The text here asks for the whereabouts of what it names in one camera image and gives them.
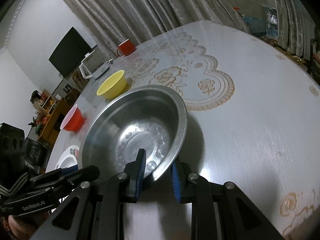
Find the metal screw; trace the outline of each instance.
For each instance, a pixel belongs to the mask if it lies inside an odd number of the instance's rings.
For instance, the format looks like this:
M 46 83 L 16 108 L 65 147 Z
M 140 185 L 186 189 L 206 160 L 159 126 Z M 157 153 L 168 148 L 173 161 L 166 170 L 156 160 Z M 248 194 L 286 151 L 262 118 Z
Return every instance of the metal screw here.
M 198 176 L 198 174 L 196 174 L 196 173 L 190 173 L 190 174 L 189 174 L 189 178 L 190 178 L 190 179 L 198 179 L 199 176 Z
M 90 182 L 88 182 L 88 181 L 83 181 L 83 182 L 81 182 L 81 184 L 80 184 L 80 187 L 81 188 L 87 188 L 87 187 L 89 187 L 90 186 Z
M 226 183 L 226 187 L 227 187 L 228 189 L 233 189 L 233 188 L 235 188 L 235 184 L 234 184 L 233 182 L 231 182 L 231 181 L 228 181 L 228 182 Z
M 119 179 L 125 179 L 126 177 L 127 177 L 127 174 L 124 173 L 124 172 L 121 172 L 121 173 L 118 174 L 118 178 Z

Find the red cup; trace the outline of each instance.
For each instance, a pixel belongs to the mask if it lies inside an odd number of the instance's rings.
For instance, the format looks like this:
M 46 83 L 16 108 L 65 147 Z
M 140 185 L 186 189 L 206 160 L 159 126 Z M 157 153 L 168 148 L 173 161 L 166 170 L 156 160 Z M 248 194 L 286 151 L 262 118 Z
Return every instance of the red cup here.
M 117 49 L 117 54 L 119 57 L 121 56 L 128 56 L 130 55 L 132 52 L 134 52 L 137 48 L 132 44 L 131 41 L 126 40 L 124 42 L 122 42 Z
M 84 118 L 82 117 L 78 105 L 74 105 L 63 119 L 60 129 L 64 129 L 69 132 L 77 132 L 80 130 L 83 123 Z

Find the curtain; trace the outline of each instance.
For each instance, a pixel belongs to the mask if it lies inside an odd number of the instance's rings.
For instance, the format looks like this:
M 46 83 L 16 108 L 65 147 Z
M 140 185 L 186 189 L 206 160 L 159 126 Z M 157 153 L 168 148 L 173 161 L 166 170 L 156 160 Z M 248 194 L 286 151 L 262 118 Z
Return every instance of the curtain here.
M 275 4 L 279 46 L 309 60 L 310 39 L 314 38 L 315 22 L 300 0 L 275 0 Z
M 227 0 L 64 0 L 107 57 L 130 39 L 135 45 L 198 20 L 250 33 Z

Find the red plastic cup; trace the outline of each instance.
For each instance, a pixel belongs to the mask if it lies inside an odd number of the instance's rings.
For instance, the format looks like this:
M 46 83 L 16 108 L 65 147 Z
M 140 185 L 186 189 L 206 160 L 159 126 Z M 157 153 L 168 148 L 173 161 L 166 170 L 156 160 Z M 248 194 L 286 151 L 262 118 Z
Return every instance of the red plastic cup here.
M 84 123 L 84 118 L 78 108 L 78 105 L 74 105 L 63 119 L 60 129 L 66 131 L 77 132 L 80 130 Z

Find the black tv screen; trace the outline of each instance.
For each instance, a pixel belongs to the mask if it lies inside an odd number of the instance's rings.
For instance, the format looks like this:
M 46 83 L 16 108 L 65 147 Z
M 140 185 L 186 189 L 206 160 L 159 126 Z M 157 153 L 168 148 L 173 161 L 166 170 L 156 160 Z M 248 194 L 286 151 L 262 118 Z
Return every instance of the black tv screen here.
M 88 43 L 72 27 L 51 54 L 49 61 L 66 77 L 80 65 L 89 52 L 92 52 L 92 49 Z

